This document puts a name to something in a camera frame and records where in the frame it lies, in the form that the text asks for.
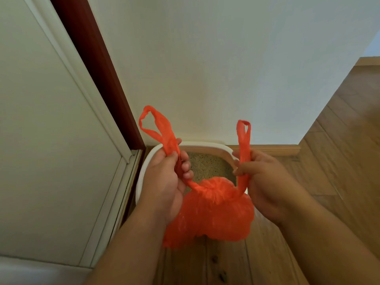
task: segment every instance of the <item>white plastic rim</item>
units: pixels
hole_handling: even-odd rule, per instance
[[[181,148],[182,146],[210,147],[210,148],[222,149],[222,150],[228,152],[234,160],[238,160],[238,158],[236,158],[232,155],[233,150],[230,147],[223,145],[223,144],[211,143],[211,142],[183,141],[179,145],[179,147]],[[149,164],[150,160],[152,159],[153,155],[161,148],[162,148],[162,144],[159,144],[156,147],[154,147],[149,152],[148,156],[146,157],[146,159],[145,159],[145,161],[141,167],[139,179],[137,180],[137,185],[136,185],[136,204],[139,201],[141,189],[143,188],[143,180],[144,180],[146,168],[148,167],[148,164]]]

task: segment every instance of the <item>person's right hand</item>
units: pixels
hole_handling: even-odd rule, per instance
[[[233,152],[239,158],[239,152]],[[287,172],[285,167],[274,157],[252,150],[251,162],[236,163],[234,174],[249,174],[248,194],[254,206],[267,219],[280,225],[292,213],[298,202],[307,201],[310,195]]]

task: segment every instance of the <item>hand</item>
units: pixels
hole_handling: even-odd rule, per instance
[[[239,152],[233,152],[239,158]],[[274,157],[252,150],[251,162],[244,162],[235,169],[234,174],[250,174],[248,194],[254,206],[267,219],[280,225],[292,212],[298,202],[307,201],[310,195],[287,172],[285,167]]]
[[[182,206],[183,193],[186,185],[178,179],[174,172],[178,154],[166,156],[163,149],[159,149],[152,157],[144,175],[139,204],[146,211],[162,216],[166,225],[174,220]],[[191,180],[194,173],[190,170],[189,156],[181,151],[183,177]]]

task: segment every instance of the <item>person's left arm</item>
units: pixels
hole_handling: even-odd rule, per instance
[[[192,179],[186,152],[181,152],[181,159],[183,177]],[[177,160],[177,153],[166,156],[162,149],[155,153],[145,171],[139,203],[85,285],[152,283],[166,226],[182,206],[185,184],[174,172]]]

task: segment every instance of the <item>orange-red bag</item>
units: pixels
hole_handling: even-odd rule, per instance
[[[155,124],[162,135],[143,128],[142,120],[149,112],[154,116]],[[249,234],[255,212],[250,197],[244,193],[248,186],[249,175],[237,177],[237,187],[223,177],[202,180],[199,184],[183,179],[180,150],[169,120],[152,106],[145,106],[139,119],[139,125],[141,130],[163,144],[166,155],[173,151],[178,153],[175,172],[192,189],[184,196],[178,216],[166,229],[164,247],[180,247],[194,237],[202,235],[226,241],[245,239]],[[245,125],[248,126],[247,132],[245,132]],[[240,162],[250,161],[251,124],[239,120],[236,131],[239,140]]]

